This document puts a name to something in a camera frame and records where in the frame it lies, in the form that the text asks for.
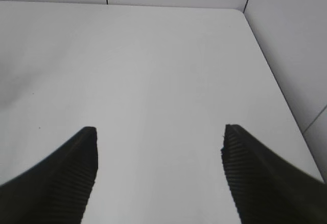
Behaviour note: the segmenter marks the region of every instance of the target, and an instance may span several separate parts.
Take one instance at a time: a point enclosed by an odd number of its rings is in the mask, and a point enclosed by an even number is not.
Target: ribbed rubber pad
[[[95,128],[83,128],[38,165],[3,185],[0,191],[9,189],[15,201],[9,201],[6,212],[0,211],[0,223],[80,223],[98,170],[96,141]]]
[[[322,199],[326,186],[278,157],[241,126],[226,126],[222,161],[243,224],[327,223],[327,198]]]

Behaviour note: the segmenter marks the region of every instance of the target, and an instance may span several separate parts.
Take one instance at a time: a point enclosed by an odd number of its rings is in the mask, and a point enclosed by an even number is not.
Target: white tabletop
[[[236,10],[0,3],[0,183],[81,127],[99,171],[83,223],[240,223],[225,124],[321,179]]]

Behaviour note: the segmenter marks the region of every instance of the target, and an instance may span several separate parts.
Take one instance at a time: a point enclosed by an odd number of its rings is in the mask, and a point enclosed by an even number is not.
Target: white table
[[[86,125],[83,223],[240,223],[224,176],[237,123],[321,179],[236,10],[0,3],[0,184]]]

